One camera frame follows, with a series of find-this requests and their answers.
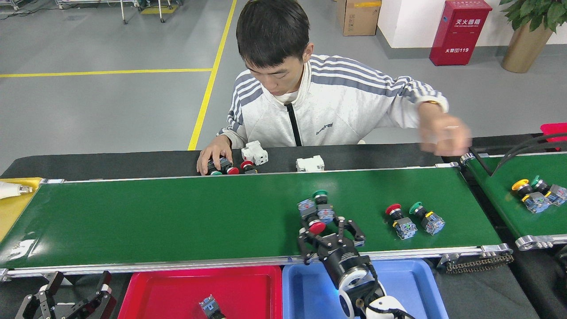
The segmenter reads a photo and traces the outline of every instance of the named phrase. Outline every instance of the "white electrical component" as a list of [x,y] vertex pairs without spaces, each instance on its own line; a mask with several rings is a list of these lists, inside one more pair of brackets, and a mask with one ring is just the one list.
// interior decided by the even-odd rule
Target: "white electrical component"
[[0,182],[0,199],[31,193],[33,188],[20,184]]
[[253,141],[246,144],[242,149],[242,159],[252,161],[254,165],[262,165],[268,161],[268,152],[266,152],[259,141]]
[[295,162],[297,171],[324,171],[325,163],[320,155],[315,155],[312,158],[298,158]]

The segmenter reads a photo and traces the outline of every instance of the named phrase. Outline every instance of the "red plastic tray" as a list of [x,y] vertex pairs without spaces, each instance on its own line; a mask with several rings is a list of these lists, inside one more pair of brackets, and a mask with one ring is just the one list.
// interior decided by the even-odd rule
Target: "red plastic tray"
[[[544,135],[567,133],[567,123],[548,123],[539,127]],[[567,141],[567,137],[553,137],[548,138],[549,142]]]
[[119,319],[206,319],[199,302],[213,295],[229,319],[282,318],[279,266],[138,272]]

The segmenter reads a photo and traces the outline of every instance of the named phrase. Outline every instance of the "green conveyor belt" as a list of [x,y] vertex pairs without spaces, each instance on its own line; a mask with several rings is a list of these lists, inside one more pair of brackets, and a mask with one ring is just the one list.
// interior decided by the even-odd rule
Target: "green conveyor belt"
[[[297,203],[322,188],[366,233],[361,251],[501,243],[453,167],[67,182],[39,188],[0,268],[298,255]],[[417,201],[446,226],[431,236],[412,215],[419,231],[402,241],[384,210]]]
[[[482,160],[493,170],[501,158],[483,157]],[[552,205],[542,213],[533,214],[511,190],[515,182],[521,179],[531,182],[536,175],[550,185],[567,187],[567,154],[516,156],[502,165],[492,177],[478,159],[471,159],[466,165],[516,238],[567,234],[567,204],[559,207]]]

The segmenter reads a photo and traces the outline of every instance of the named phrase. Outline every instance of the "short black hair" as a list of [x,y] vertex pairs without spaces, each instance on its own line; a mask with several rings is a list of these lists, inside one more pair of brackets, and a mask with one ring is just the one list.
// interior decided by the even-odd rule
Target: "short black hair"
[[303,60],[309,43],[309,19],[295,0],[250,0],[236,25],[238,53],[258,68],[280,65],[288,57]]

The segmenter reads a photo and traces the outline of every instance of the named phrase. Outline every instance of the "man's right hand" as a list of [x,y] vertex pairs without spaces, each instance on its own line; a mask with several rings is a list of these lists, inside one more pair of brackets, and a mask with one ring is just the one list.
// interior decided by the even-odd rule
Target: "man's right hand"
[[204,150],[201,151],[197,160],[197,173],[206,175],[208,173],[207,165],[209,159],[213,159],[214,166],[217,170],[221,169],[220,157],[224,156],[232,163],[232,150],[230,148],[230,139],[226,135],[219,135]]

